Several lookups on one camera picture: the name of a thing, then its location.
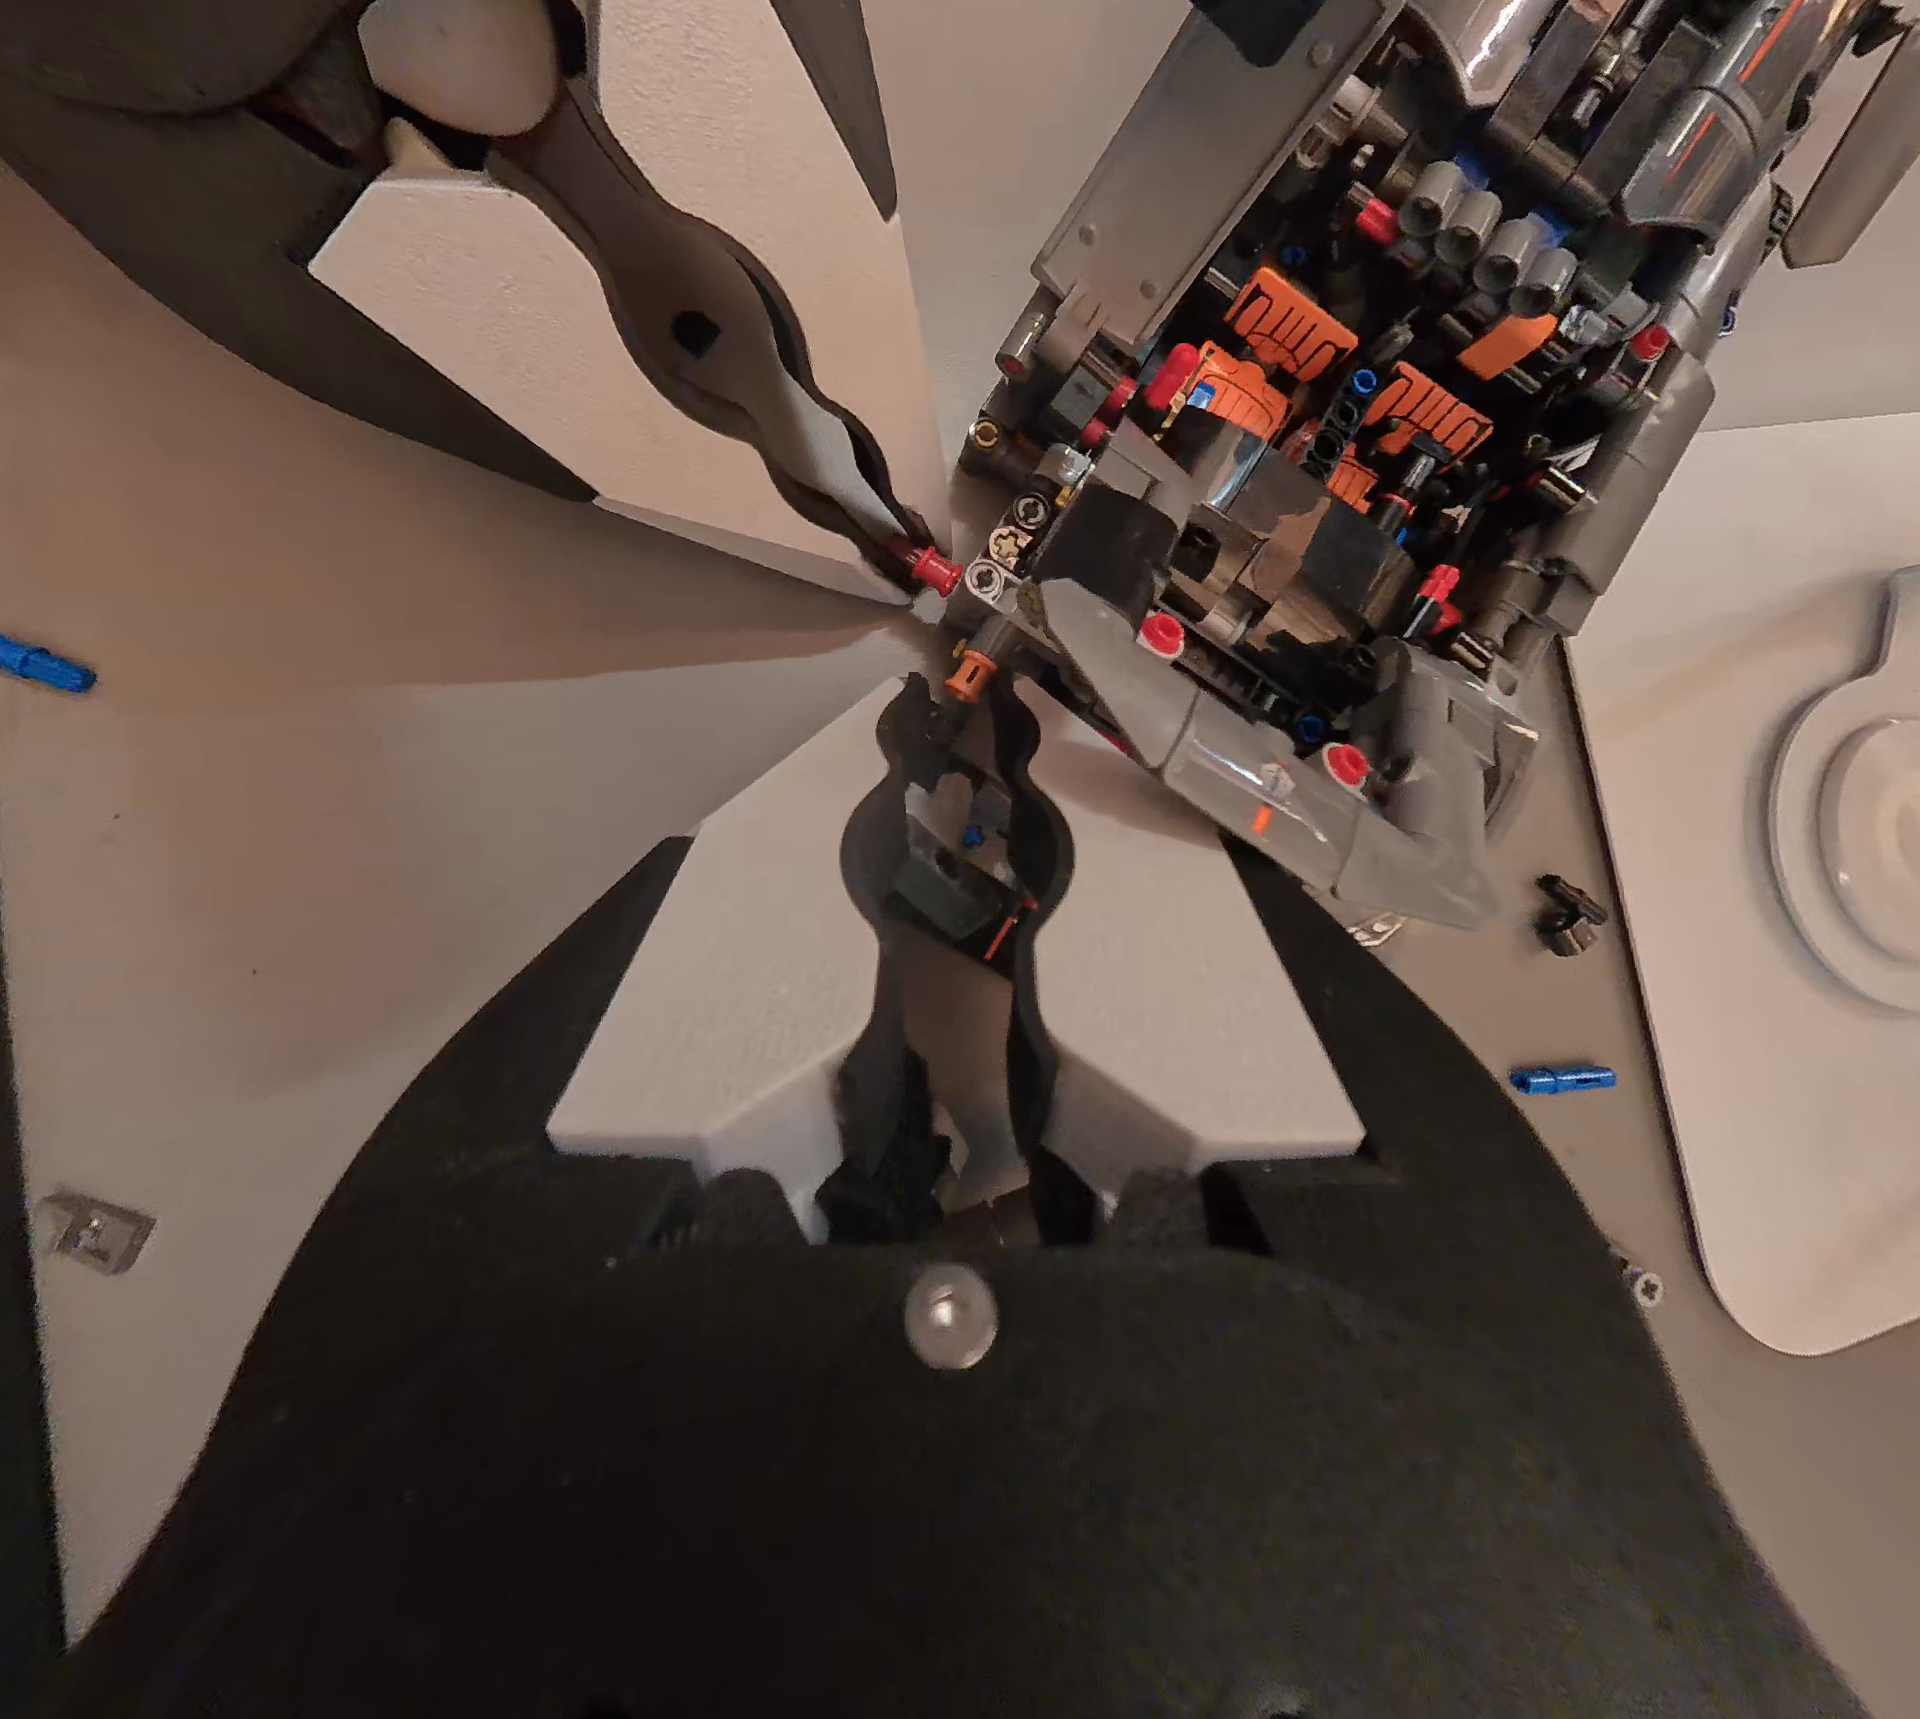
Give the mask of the small grey lego piece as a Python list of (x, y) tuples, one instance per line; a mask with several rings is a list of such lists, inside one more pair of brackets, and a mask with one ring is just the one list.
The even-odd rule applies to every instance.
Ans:
[(110, 1204), (85, 1191), (48, 1191), (35, 1204), (35, 1238), (45, 1258), (66, 1258), (97, 1273), (128, 1273), (158, 1219), (147, 1210)]

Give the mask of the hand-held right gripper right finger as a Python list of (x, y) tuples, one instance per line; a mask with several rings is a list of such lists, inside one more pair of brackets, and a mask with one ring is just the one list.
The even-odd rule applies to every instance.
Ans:
[(1051, 1238), (1136, 1174), (1354, 1156), (1364, 1125), (1216, 826), (1029, 677), (995, 693), (1012, 855), (1009, 1099)]

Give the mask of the small black lego connector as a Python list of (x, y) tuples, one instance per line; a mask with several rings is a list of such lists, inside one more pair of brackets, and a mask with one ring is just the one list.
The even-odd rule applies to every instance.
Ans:
[(1543, 873), (1537, 889), (1541, 901), (1534, 914), (1534, 932), (1555, 957), (1580, 957), (1613, 920), (1613, 911), (1598, 896), (1560, 873)]

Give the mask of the grey black lego car model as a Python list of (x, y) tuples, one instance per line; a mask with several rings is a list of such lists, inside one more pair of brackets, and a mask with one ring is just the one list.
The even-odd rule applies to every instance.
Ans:
[(960, 949), (1070, 873), (962, 734), (1041, 689), (1352, 919), (1475, 928), (1517, 704), (1620, 573), (1769, 260), (1915, 160), (1895, 0), (1188, 0), (1034, 263), (962, 465), (898, 894)]

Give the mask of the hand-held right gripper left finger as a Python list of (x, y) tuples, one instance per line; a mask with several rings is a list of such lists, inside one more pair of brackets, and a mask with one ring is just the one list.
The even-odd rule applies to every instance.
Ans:
[(779, 1183), (804, 1232), (922, 1238), (948, 1138), (908, 1039), (908, 789), (938, 780), (924, 674), (892, 677), (695, 834), (555, 1115), (578, 1156)]

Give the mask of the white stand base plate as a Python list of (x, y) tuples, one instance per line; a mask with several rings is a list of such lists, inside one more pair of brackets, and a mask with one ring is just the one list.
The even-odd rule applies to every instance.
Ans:
[(1706, 1271), (1758, 1342), (1919, 1311), (1915, 414), (1694, 442), (1572, 639)]

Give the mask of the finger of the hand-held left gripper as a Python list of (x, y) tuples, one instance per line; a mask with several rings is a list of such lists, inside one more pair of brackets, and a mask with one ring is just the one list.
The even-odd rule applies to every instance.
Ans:
[(861, 0), (598, 0), (590, 77), (661, 208), (647, 341), (816, 511), (947, 549), (948, 471)]
[(856, 598), (903, 601), (919, 531), (870, 540), (816, 511), (762, 448), (712, 416), (647, 341), (664, 246), (654, 194), (592, 92), (598, 0), (560, 0), (565, 72), (585, 87), (575, 219), (481, 165), (476, 144), (388, 121), (388, 165), (309, 271), (447, 382), (606, 490), (598, 506)]

